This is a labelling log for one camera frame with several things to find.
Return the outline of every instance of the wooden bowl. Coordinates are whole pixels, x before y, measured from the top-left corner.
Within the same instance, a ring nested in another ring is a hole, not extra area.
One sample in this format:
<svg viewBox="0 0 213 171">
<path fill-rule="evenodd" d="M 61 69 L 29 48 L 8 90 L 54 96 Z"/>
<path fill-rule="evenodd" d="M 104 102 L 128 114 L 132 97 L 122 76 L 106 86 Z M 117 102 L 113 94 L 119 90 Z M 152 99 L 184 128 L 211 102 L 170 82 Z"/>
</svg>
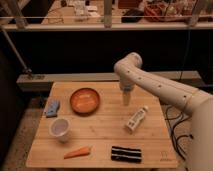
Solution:
<svg viewBox="0 0 213 171">
<path fill-rule="evenodd" d="M 98 108 L 100 96 L 98 92 L 92 88 L 81 88 L 71 95 L 70 104 L 74 112 L 87 115 Z"/>
</svg>

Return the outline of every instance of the carrot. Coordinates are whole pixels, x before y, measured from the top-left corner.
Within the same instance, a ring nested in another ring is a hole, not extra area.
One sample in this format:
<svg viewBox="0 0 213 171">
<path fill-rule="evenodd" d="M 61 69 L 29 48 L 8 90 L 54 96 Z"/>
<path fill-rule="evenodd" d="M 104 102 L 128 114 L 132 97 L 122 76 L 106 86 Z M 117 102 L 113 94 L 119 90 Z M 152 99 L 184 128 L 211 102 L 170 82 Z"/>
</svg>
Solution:
<svg viewBox="0 0 213 171">
<path fill-rule="evenodd" d="M 75 151 L 71 151 L 71 152 L 65 154 L 64 159 L 88 155 L 88 154 L 90 154 L 90 151 L 91 151 L 91 147 L 85 146 L 85 147 L 79 148 Z"/>
</svg>

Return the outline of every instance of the white cup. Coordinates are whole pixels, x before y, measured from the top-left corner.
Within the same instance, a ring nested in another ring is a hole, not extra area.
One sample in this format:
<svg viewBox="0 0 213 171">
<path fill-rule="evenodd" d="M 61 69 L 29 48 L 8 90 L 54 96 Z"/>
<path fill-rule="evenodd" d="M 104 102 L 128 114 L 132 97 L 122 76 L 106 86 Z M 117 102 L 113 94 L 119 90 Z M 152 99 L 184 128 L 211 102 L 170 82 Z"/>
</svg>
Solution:
<svg viewBox="0 0 213 171">
<path fill-rule="evenodd" d="M 67 119 L 57 118 L 49 126 L 49 133 L 60 142 L 67 142 L 70 138 L 70 123 Z"/>
</svg>

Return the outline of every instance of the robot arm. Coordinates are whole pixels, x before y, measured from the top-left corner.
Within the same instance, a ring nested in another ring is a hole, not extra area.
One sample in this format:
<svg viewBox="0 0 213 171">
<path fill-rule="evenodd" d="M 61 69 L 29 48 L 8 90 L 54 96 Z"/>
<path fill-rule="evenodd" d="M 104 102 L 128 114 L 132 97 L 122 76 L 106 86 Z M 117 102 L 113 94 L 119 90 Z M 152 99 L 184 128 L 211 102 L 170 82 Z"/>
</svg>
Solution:
<svg viewBox="0 0 213 171">
<path fill-rule="evenodd" d="M 134 84 L 159 97 L 188 115 L 192 115 L 186 168 L 188 171 L 213 170 L 213 96 L 197 88 L 142 71 L 142 60 L 130 53 L 118 61 L 115 72 L 120 88 L 130 92 Z"/>
<path fill-rule="evenodd" d="M 186 114 L 192 114 L 201 103 L 212 98 L 197 88 L 142 71 L 139 69 L 141 65 L 142 60 L 137 53 L 130 53 L 115 64 L 114 70 L 120 76 L 121 90 L 131 91 L 137 84 Z"/>
</svg>

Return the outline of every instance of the white bottle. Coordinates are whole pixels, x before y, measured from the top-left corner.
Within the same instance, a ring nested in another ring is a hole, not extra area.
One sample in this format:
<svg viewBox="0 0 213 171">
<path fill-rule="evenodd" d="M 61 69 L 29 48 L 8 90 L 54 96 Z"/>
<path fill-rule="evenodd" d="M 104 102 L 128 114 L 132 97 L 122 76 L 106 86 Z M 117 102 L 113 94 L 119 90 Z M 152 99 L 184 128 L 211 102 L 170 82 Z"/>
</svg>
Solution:
<svg viewBox="0 0 213 171">
<path fill-rule="evenodd" d="M 128 120 L 128 122 L 125 124 L 125 127 L 130 131 L 130 133 L 133 133 L 134 130 L 139 126 L 147 112 L 148 106 L 144 106 L 136 113 L 134 113 L 134 115 Z"/>
</svg>

